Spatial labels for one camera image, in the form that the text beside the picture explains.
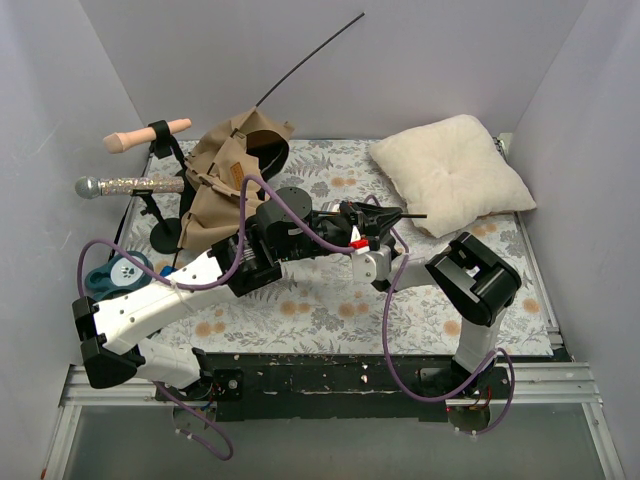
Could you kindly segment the beige fabric pet tent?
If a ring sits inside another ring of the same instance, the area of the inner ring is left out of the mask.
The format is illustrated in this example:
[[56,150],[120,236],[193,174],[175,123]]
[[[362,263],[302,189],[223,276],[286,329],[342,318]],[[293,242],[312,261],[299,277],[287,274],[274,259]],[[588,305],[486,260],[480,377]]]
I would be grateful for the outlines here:
[[201,137],[186,157],[186,179],[195,196],[181,214],[181,249],[199,254],[237,232],[244,177],[267,181],[280,173],[293,132],[292,124],[253,108]]

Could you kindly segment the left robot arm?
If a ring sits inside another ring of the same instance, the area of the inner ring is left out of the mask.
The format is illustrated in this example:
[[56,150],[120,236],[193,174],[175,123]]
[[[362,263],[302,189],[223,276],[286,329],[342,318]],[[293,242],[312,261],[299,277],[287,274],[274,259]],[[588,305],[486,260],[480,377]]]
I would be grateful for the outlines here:
[[185,267],[114,299],[76,300],[72,308],[90,385],[107,389],[142,378],[193,400],[205,398],[213,386],[205,353],[160,344],[152,334],[190,311],[281,279],[284,261],[350,254],[363,233],[352,203],[323,213],[313,210],[303,190],[284,188]]

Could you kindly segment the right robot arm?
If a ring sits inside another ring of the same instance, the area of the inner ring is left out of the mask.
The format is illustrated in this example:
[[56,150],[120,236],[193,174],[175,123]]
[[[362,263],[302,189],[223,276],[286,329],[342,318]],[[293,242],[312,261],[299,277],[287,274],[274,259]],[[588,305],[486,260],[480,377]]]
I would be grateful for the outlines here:
[[400,253],[390,230],[402,217],[398,207],[343,201],[337,211],[353,226],[353,276],[387,294],[437,286],[462,317],[453,357],[452,383],[464,397],[489,384],[481,365],[495,354],[502,319],[522,286],[518,272],[469,232],[430,258]]

